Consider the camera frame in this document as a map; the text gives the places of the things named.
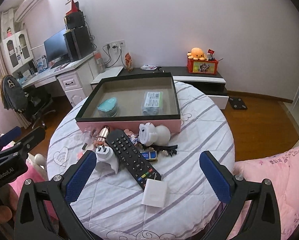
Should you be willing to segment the person's hand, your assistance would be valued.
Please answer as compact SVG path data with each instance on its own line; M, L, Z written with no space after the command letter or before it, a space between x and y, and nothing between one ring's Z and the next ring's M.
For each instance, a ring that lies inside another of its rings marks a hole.
M7 206L0 206L0 224L7 223L13 217L11 209Z

